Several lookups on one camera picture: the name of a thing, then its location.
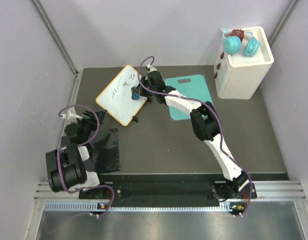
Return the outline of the teal cutting board mat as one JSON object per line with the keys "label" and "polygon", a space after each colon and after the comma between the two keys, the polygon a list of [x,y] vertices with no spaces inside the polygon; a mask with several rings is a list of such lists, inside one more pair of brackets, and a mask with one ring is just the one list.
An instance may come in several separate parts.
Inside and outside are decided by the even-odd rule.
{"label": "teal cutting board mat", "polygon": [[186,97],[213,103],[206,79],[202,74],[166,78],[164,82]]}

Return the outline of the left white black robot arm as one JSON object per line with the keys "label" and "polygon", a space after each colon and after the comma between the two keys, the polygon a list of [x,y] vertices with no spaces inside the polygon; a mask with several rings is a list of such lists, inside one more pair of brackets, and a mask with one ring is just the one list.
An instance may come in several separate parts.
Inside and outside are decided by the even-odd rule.
{"label": "left white black robot arm", "polygon": [[84,165],[93,156],[90,142],[97,136],[105,115],[105,110],[84,111],[83,116],[70,110],[59,114],[70,124],[64,129],[64,146],[45,154],[47,181],[53,192],[90,189],[96,198],[107,194],[106,184],[100,182],[95,171],[87,171]]}

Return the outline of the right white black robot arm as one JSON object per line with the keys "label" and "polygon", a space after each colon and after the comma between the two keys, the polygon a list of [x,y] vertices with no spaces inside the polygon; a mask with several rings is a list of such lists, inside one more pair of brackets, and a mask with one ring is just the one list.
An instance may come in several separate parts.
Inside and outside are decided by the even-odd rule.
{"label": "right white black robot arm", "polygon": [[136,100],[136,96],[155,96],[158,103],[188,115],[195,136],[210,148],[223,171],[227,196],[240,197],[250,183],[250,176],[232,157],[224,140],[220,119],[211,102],[189,98],[174,87],[165,85],[156,69],[149,70],[146,76],[138,74],[137,78],[138,85],[132,88],[132,99]]}

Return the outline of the brown toy cube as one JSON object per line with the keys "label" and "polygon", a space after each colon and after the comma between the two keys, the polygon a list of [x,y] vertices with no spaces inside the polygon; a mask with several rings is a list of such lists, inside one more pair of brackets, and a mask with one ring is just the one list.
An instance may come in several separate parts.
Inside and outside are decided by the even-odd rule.
{"label": "brown toy cube", "polygon": [[241,28],[233,29],[231,33],[232,37],[238,37],[240,41],[244,39],[244,35],[245,35],[245,32]]}

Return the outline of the teal cat ear headphones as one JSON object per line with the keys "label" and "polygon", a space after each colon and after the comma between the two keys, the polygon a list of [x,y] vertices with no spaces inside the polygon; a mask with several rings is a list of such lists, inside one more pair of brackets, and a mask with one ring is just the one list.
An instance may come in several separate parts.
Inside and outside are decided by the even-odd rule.
{"label": "teal cat ear headphones", "polygon": [[[240,39],[236,36],[231,36],[232,30],[221,28],[221,31],[223,33],[222,45],[224,51],[230,55],[237,54],[242,48],[243,41],[240,41]],[[252,32],[244,32],[245,35],[243,40],[246,40],[247,44],[243,50],[243,56],[252,57],[258,51],[260,42]]]}

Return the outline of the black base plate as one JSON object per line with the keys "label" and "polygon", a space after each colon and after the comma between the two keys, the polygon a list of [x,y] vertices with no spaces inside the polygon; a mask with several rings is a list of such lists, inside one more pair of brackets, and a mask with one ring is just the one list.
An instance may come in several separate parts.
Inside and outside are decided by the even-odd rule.
{"label": "black base plate", "polygon": [[116,182],[109,185],[115,192],[115,199],[132,200],[139,197],[202,197],[207,200],[224,201],[226,199],[247,199],[253,194],[250,184],[242,189],[235,189],[227,182],[205,181],[151,181],[151,182]]}

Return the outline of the black glossy mat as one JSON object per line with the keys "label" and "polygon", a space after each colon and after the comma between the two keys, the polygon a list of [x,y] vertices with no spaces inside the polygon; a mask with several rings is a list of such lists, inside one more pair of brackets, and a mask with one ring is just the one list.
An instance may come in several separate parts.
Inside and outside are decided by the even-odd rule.
{"label": "black glossy mat", "polygon": [[64,130],[65,136],[61,139],[61,145],[71,143],[80,144],[87,140],[87,149],[90,158],[85,160],[85,169],[96,172],[98,175],[120,170],[119,133],[118,129],[105,129],[99,131],[85,131],[75,124],[68,125]]}

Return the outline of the white drawer cabinet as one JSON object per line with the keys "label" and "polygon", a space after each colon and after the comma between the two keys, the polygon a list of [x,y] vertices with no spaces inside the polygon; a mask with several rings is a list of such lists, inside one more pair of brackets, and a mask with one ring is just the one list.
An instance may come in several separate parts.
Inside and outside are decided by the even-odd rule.
{"label": "white drawer cabinet", "polygon": [[274,57],[261,26],[242,28],[252,32],[260,42],[254,56],[243,56],[247,44],[243,40],[241,50],[228,54],[222,45],[223,34],[214,62],[214,79],[217,95],[221,99],[250,99],[274,62]]}

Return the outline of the yellow framed whiteboard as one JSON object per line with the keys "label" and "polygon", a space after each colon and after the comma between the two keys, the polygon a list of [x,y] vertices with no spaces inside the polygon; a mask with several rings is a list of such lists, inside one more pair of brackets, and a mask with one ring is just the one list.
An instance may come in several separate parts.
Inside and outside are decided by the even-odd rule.
{"label": "yellow framed whiteboard", "polygon": [[146,103],[146,97],[132,99],[132,89],[139,84],[137,70],[126,65],[96,98],[96,103],[107,110],[122,126],[129,125]]}

